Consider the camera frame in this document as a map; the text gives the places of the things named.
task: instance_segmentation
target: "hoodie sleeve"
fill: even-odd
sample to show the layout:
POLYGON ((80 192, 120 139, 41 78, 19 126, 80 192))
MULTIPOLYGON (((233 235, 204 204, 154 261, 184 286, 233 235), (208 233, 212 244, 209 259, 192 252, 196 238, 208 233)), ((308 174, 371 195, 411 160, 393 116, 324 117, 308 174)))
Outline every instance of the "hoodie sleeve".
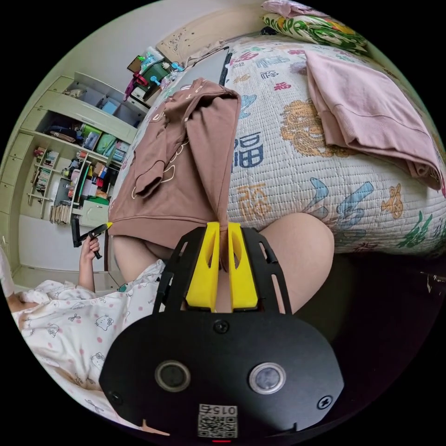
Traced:
POLYGON ((161 184, 166 166, 166 116, 158 109, 135 149, 135 194, 147 198, 161 184))

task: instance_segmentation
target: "pink pillow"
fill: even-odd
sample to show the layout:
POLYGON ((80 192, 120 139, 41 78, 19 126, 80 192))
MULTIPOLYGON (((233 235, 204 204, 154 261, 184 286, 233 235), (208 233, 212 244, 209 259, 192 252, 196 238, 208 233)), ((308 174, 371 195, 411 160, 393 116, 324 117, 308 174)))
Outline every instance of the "pink pillow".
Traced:
POLYGON ((328 17, 310 6, 303 5, 291 0, 268 0, 262 3, 262 8, 270 13, 280 14, 282 17, 295 17, 297 15, 317 15, 318 17, 328 17))

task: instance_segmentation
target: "printed number label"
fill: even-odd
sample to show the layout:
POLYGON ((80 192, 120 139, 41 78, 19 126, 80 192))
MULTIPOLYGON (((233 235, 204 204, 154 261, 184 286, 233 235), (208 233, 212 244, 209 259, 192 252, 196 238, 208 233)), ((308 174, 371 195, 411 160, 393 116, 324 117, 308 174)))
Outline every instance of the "printed number label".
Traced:
POLYGON ((198 436, 206 438, 237 437, 237 406, 200 404, 198 436))

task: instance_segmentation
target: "white pajamas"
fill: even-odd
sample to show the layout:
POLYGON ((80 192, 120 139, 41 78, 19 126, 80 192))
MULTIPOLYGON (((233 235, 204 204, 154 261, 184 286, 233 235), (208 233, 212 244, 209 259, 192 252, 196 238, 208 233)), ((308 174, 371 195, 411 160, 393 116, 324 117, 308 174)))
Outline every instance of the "white pajamas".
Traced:
POLYGON ((29 348, 64 390, 84 407, 136 429, 140 427, 112 409, 98 379, 117 335, 152 314, 163 269, 159 260, 127 284, 124 292, 104 297, 69 282, 45 281, 20 296, 25 302, 40 305, 13 313, 29 348))

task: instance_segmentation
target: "printed bedsheet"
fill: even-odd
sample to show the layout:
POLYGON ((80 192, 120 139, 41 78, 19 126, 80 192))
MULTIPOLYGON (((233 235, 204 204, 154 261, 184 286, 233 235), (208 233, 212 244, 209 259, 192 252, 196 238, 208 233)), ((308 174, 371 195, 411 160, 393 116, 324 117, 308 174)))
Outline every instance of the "printed bedsheet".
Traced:
MULTIPOLYGON (((423 118, 439 153, 444 150, 420 105, 395 75, 373 60, 284 36, 242 37, 232 43, 225 84, 242 97, 231 170, 230 221, 261 230, 286 214, 307 212, 331 228, 338 253, 438 251, 446 243, 446 198, 441 191, 428 189, 393 164, 325 145, 308 92, 307 50, 386 73, 423 118)), ((161 93, 152 110, 169 96, 169 90, 161 93)), ((127 153, 114 197, 149 119, 150 113, 127 153)))

